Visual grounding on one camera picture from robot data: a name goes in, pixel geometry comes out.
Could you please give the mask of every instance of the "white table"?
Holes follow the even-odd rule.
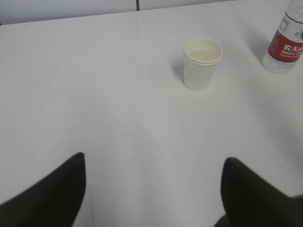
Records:
[[[303,193],[302,61],[263,55],[287,2],[237,0],[0,26],[0,202],[72,154],[88,186],[76,226],[211,227],[224,160]],[[182,46],[223,46],[211,87],[187,90]]]

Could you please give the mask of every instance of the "bottle label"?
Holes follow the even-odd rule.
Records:
[[[303,23],[285,14],[269,46],[268,53],[279,61],[297,61],[303,53]]]

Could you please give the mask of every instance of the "white wall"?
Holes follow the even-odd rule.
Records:
[[[0,23],[135,11],[135,0],[0,0]]]
[[[165,7],[194,5],[228,0],[140,0],[140,9],[159,9]]]

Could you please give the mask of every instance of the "plastic water bottle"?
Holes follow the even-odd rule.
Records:
[[[303,52],[303,0],[291,0],[282,22],[263,58],[274,73],[289,72]]]

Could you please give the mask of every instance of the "paper cup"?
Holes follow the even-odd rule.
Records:
[[[222,56],[221,45],[208,38],[195,38],[184,45],[184,85],[191,91],[204,91]]]

